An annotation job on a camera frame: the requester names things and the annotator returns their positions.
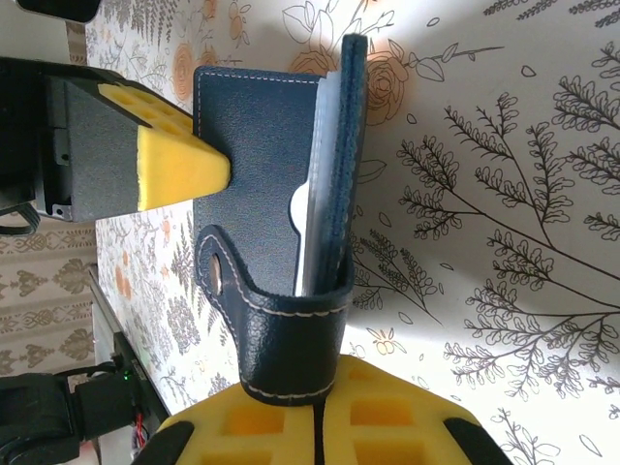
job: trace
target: leather strap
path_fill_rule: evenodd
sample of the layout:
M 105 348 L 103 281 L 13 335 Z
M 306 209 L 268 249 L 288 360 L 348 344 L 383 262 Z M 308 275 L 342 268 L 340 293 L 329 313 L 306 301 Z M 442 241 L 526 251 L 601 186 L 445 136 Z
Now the leather strap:
M 258 289 L 226 233 L 207 226 L 196 242 L 196 274 L 227 322 L 245 391 L 266 404 L 316 404 L 331 391 L 354 284 L 351 251 L 336 289 L 316 296 Z

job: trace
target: white stitching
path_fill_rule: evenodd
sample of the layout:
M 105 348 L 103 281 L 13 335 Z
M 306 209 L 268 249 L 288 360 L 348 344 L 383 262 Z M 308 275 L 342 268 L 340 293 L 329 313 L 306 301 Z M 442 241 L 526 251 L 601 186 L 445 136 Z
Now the white stitching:
M 200 249 L 200 254 L 202 254 L 202 249 L 204 247 L 204 244 L 206 243 L 206 241 L 208 239 L 214 239 L 218 245 L 220 246 L 220 249 L 222 249 L 222 252 L 224 253 L 224 256 L 226 257 L 227 262 L 229 263 L 229 266 L 231 267 L 232 270 L 232 275 L 234 276 L 234 282 L 236 284 L 236 288 L 239 290 L 239 293 L 241 294 L 241 298 L 243 299 L 243 301 L 245 303 L 247 303 L 250 307 L 254 308 L 255 310 L 261 310 L 269 315 L 276 315 L 278 317 L 300 317 L 300 318 L 310 318 L 310 317 L 326 317 L 328 315 L 334 314 L 334 313 L 340 313 L 343 310 L 345 310 L 348 305 L 342 305 L 340 307 L 337 308 L 333 308 L 331 310 L 327 310 L 324 312 L 311 312 L 311 313 L 285 313 L 285 312 L 277 312 L 275 310 L 270 310 L 268 308 L 265 307 L 261 307 L 260 305 L 257 305 L 253 302 L 251 302 L 249 300 L 249 298 L 243 293 L 243 290 L 241 289 L 241 284 L 239 283 L 239 277 L 236 274 L 236 271 L 234 269 L 233 266 L 233 261 L 231 260 L 231 257 L 229 257 L 229 254 L 226 252 L 226 250 L 224 249 L 224 246 L 222 245 L 222 243 L 219 241 L 219 239 L 213 235 L 213 234 L 208 234 L 203 240 L 202 240 L 202 244 L 201 244 L 201 249 Z M 201 274 L 201 280 L 203 278 L 202 276 L 202 269 L 199 267 L 199 273 Z
M 219 78 L 237 78 L 237 79 L 254 79 L 254 80 L 272 80 L 275 82 L 289 82 L 289 83 L 297 83 L 297 84 L 314 84 L 319 85 L 318 81 L 315 80 L 301 80 L 301 79 L 278 79 L 277 77 L 261 77 L 261 76 L 247 76 L 247 75 L 229 75 L 223 73 L 209 73 L 203 72 L 200 73 L 198 77 L 198 137 L 202 136 L 202 77 L 203 76 L 217 76 Z
M 232 339 L 234 340 L 234 345 L 236 346 L 236 349 L 237 349 L 237 359 L 239 359 L 239 354 L 238 354 L 239 342 L 238 342 L 238 336 L 236 335 L 236 331 L 234 330 L 233 323 L 231 322 L 231 319 L 229 318 L 227 313 L 222 308 L 222 305 L 220 304 L 220 302 L 218 302 L 216 299 L 213 299 L 212 303 L 217 305 L 217 307 L 220 310 L 220 315 L 222 315 L 222 317 L 224 317 L 224 319 L 228 323 L 228 328 L 231 331 Z M 321 395 L 322 393 L 330 390 L 333 384 L 336 382 L 336 379 L 333 378 L 331 380 L 331 383 L 329 383 L 326 387 L 323 387 L 315 392 L 307 392 L 304 394 L 271 394 L 269 392 L 265 392 L 264 390 L 260 390 L 257 387 L 252 386 L 248 380 L 246 380 L 243 376 L 241 376 L 241 373 L 239 373 L 239 380 L 241 380 L 241 382 L 245 386 L 247 386 L 252 392 L 256 392 L 260 394 L 262 397 L 276 398 L 276 399 L 304 399 L 306 397 L 316 397 L 317 395 Z
M 315 80 L 301 80 L 301 79 L 279 79 L 277 77 L 267 77 L 267 76 L 248 76 L 248 75 L 228 75 L 228 74 L 223 74 L 223 73 L 209 73 L 209 72 L 204 72 L 201 73 L 201 78 L 202 76 L 217 76 L 220 78 L 237 78 L 237 79 L 255 79 L 255 80 L 272 80 L 275 82 L 290 82 L 290 83 L 298 83 L 298 84 L 318 84 L 317 81 Z
M 333 386 L 333 384 L 336 382 L 336 379 L 334 378 L 333 380 L 331 380 L 331 383 L 329 383 L 326 387 L 323 387 L 322 389 L 319 389 L 315 392 L 308 392 L 306 394 L 270 394 L 269 392 L 264 392 L 260 389 L 257 389 L 255 387 L 253 387 L 252 385 L 250 385 L 247 380 L 243 377 L 239 377 L 240 380 L 245 383 L 245 385 L 252 391 L 252 392 L 257 392 L 258 394 L 262 395 L 263 397 L 275 397 L 277 399 L 303 399 L 305 397 L 316 397 L 317 395 L 321 395 L 324 392 L 326 392 L 327 390 L 330 390 L 331 387 Z

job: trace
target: leather wallet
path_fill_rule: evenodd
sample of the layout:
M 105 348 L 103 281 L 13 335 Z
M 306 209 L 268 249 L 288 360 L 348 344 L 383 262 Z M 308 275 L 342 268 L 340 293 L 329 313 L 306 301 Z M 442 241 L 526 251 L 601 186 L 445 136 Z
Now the leather wallet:
M 322 77 L 196 70 L 195 134 L 232 164 L 227 190 L 194 201 L 196 279 L 231 330 L 244 389 L 269 404 L 317 403 L 333 386 L 354 283 L 348 237 L 365 126 L 366 51 L 365 37 L 343 38 L 331 122 L 318 104 Z M 310 176 L 322 124 L 334 138 L 323 173 L 326 207 L 314 219 L 319 278 L 295 296 L 305 244 L 291 202 Z

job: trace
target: floral wallpaper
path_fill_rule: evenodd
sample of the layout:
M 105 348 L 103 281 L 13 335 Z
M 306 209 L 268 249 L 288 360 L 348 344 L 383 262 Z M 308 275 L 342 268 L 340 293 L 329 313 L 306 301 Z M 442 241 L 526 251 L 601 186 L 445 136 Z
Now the floral wallpaper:
M 620 454 L 620 3 L 104 0 L 88 58 L 191 109 L 201 64 L 324 75 L 365 34 L 343 352 L 471 410 L 518 465 Z M 236 382 L 186 202 L 98 224 L 173 411 Z

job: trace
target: yellow foam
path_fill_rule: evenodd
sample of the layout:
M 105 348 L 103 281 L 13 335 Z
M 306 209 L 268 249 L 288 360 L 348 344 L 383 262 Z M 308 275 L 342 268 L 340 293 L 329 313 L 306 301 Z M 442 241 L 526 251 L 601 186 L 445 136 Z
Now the yellow foam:
M 325 465 L 470 465 L 443 421 L 466 410 L 358 360 L 341 356 L 325 403 Z
M 139 211 L 226 189 L 229 159 L 192 134 L 187 114 L 134 87 L 100 84 L 99 92 L 150 126 L 138 127 Z
M 178 421 L 195 426 L 178 465 L 314 465 L 312 407 L 265 405 L 235 385 L 169 418 L 162 428 Z

